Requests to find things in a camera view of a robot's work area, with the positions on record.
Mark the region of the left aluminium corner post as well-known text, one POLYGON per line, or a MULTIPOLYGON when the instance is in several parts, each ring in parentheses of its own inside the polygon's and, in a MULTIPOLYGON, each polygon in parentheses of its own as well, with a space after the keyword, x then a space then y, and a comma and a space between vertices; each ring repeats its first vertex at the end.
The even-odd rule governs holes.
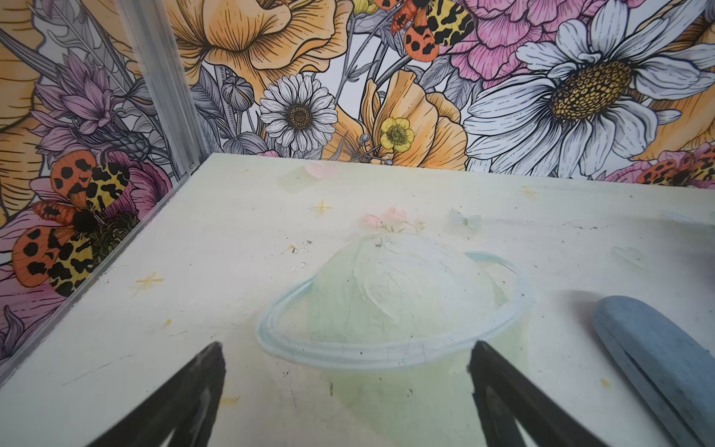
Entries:
POLYGON ((158 111, 172 167, 182 179, 193 174, 210 153, 165 5, 162 1, 118 1, 117 10, 158 111))

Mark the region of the grey-blue oval case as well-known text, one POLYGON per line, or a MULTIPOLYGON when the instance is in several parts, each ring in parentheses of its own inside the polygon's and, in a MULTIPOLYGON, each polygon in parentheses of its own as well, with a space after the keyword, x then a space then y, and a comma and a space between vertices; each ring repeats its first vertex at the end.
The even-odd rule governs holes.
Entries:
POLYGON ((679 446, 714 444, 714 357, 677 324, 627 296, 601 299, 601 342, 679 446))

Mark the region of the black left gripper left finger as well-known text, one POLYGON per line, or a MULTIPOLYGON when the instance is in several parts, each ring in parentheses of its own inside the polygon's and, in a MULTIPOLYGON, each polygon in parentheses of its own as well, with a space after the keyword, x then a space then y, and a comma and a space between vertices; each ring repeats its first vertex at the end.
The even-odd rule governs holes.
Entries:
POLYGON ((206 446, 225 384, 223 346, 213 342, 92 446, 206 446))

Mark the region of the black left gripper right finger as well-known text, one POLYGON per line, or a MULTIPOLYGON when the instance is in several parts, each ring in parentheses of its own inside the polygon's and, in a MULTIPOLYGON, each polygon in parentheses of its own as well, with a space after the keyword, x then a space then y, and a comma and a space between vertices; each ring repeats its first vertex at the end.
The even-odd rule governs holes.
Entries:
POLYGON ((476 342, 468 371, 489 446, 523 446, 523 431, 538 446, 604 445, 488 343, 476 342))

